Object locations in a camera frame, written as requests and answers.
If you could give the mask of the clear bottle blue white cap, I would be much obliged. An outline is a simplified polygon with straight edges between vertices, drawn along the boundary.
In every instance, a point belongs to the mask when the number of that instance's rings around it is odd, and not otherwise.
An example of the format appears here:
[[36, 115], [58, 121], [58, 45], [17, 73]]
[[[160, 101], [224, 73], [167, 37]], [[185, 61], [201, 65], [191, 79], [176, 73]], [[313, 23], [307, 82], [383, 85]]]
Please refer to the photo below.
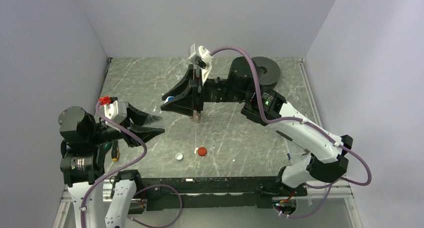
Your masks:
[[162, 110], [160, 107], [155, 106], [152, 110], [152, 113], [148, 114], [144, 125], [150, 125], [156, 122], [161, 121], [163, 118], [161, 117]]

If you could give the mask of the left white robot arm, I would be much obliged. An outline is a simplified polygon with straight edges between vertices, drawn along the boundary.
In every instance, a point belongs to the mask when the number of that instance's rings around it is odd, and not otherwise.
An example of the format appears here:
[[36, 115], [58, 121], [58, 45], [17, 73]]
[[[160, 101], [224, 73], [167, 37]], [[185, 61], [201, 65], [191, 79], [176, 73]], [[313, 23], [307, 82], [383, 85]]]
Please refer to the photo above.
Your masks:
[[133, 198], [144, 184], [139, 171], [126, 164], [105, 172], [105, 145], [124, 140], [137, 147], [164, 133], [152, 127], [160, 117], [116, 98], [98, 101], [95, 119], [80, 106], [65, 109], [58, 118], [60, 170], [75, 209], [77, 227], [124, 227]]

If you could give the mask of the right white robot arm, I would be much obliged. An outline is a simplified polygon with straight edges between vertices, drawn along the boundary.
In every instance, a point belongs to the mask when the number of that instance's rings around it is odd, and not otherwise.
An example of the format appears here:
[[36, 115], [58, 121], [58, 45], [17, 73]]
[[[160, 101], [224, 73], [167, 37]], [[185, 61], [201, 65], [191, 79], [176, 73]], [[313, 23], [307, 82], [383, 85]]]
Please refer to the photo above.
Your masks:
[[280, 170], [275, 188], [281, 195], [311, 180], [333, 183], [345, 175], [353, 139], [320, 128], [278, 93], [281, 69], [275, 61], [237, 57], [224, 79], [206, 77], [206, 68], [202, 60], [188, 65], [183, 78], [162, 96], [161, 109], [191, 117], [201, 115], [205, 103], [242, 103], [241, 113], [248, 120], [307, 151], [305, 158]]

